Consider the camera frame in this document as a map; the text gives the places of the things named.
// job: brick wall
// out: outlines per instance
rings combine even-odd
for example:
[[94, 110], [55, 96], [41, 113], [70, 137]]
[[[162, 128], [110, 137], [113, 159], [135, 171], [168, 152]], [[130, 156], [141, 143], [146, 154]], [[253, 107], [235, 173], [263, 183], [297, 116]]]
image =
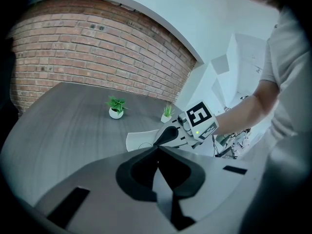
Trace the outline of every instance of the brick wall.
[[146, 15], [102, 0], [45, 0], [11, 31], [11, 99], [20, 113], [60, 81], [175, 102], [192, 54]]

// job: white plastic part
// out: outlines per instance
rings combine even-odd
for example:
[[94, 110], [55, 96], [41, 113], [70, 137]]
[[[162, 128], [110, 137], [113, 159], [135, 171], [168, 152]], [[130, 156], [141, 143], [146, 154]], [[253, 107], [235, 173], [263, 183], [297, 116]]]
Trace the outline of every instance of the white plastic part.
[[162, 123], [167, 123], [169, 120], [171, 120], [171, 117], [172, 117], [172, 116], [170, 116], [170, 117], [165, 117], [164, 115], [162, 115], [160, 121], [161, 121]]
[[189, 105], [184, 113], [194, 139], [200, 142], [203, 142], [219, 127], [214, 114], [204, 101]]
[[152, 147], [158, 131], [159, 130], [140, 133], [128, 133], [126, 138], [127, 151], [130, 152], [141, 148]]
[[123, 116], [123, 111], [120, 114], [118, 114], [117, 112], [113, 111], [112, 108], [110, 108], [108, 112], [110, 117], [112, 117], [113, 119], [119, 119]]

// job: white wall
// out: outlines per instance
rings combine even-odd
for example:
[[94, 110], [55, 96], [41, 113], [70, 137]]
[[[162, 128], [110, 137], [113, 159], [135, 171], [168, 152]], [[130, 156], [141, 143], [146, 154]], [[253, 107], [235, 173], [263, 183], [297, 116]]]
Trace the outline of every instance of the white wall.
[[243, 96], [244, 95], [242, 95], [241, 93], [236, 93], [233, 100], [229, 104], [229, 108], [234, 108], [236, 105], [238, 105], [242, 101], [240, 98], [242, 98]]
[[186, 80], [186, 83], [175, 102], [175, 105], [179, 109], [184, 110], [184, 108], [190, 103], [191, 98], [194, 97], [194, 93], [207, 70], [207, 66], [207, 64], [196, 63], [194, 70]]
[[244, 60], [239, 63], [239, 66], [240, 81], [237, 90], [243, 95], [252, 95], [258, 86], [262, 71], [260, 70], [260, 73], [257, 73], [256, 68]]
[[188, 105], [191, 105], [199, 100], [203, 100], [215, 115], [223, 113], [223, 106], [211, 89], [216, 77], [217, 74], [211, 63], [209, 63]]
[[208, 63], [226, 51], [229, 35], [223, 25], [227, 0], [111, 0], [153, 18], [173, 33], [199, 62]]
[[239, 56], [256, 66], [263, 67], [267, 41], [243, 34], [235, 34]]
[[227, 23], [232, 33], [267, 40], [278, 20], [278, 10], [250, 0], [229, 0]]
[[222, 88], [218, 79], [214, 81], [211, 87], [211, 90], [213, 91], [215, 96], [218, 98], [220, 104], [222, 105], [222, 108], [225, 108], [225, 100], [224, 100]]
[[217, 75], [223, 74], [223, 73], [228, 72], [230, 70], [228, 58], [227, 58], [226, 54], [212, 59], [211, 64], [213, 65], [214, 70], [217, 73]]
[[223, 91], [225, 105], [229, 107], [229, 104], [237, 92], [238, 81], [238, 53], [235, 35], [231, 36], [226, 56], [229, 64], [229, 71], [218, 75], [218, 80]]

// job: small plant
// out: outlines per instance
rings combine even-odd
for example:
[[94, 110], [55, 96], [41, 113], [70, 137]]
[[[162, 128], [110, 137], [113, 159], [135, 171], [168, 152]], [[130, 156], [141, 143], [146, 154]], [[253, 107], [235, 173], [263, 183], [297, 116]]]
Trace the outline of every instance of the small plant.
[[117, 112], [119, 115], [124, 109], [128, 109], [124, 106], [125, 100], [124, 99], [117, 99], [114, 96], [109, 96], [109, 101], [106, 102], [107, 105], [109, 105], [113, 111]]
[[164, 107], [164, 116], [167, 118], [170, 118], [170, 116], [172, 116], [172, 114], [174, 113], [174, 109], [172, 109], [172, 104], [167, 104]]

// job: white t-shirt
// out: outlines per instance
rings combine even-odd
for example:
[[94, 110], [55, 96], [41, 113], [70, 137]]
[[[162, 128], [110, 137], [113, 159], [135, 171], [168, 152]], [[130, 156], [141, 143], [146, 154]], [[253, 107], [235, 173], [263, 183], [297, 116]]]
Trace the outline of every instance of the white t-shirt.
[[251, 148], [270, 149], [285, 137], [311, 130], [311, 47], [304, 30], [288, 7], [280, 13], [278, 24], [267, 41], [265, 64], [260, 80], [275, 82], [280, 90], [271, 126]]

